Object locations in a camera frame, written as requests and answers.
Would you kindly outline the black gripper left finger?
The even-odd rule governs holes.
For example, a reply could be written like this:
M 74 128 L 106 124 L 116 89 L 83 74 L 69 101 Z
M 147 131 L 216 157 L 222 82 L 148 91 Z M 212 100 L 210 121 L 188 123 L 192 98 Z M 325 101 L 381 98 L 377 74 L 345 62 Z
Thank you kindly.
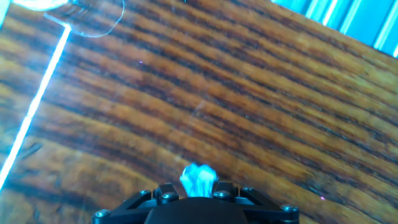
M 171 183 L 154 190 L 141 190 L 113 210 L 101 209 L 92 216 L 92 224 L 174 223 L 177 215 L 156 211 L 161 206 L 186 200 Z

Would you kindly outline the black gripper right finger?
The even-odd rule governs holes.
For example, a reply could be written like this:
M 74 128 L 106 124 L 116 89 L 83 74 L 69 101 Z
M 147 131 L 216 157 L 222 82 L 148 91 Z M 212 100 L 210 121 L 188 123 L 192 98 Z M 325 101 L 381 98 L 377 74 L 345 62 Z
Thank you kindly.
M 213 198 L 237 205 L 248 223 L 299 224 L 299 208 L 276 204 L 251 187 L 237 187 L 232 182 L 217 182 Z

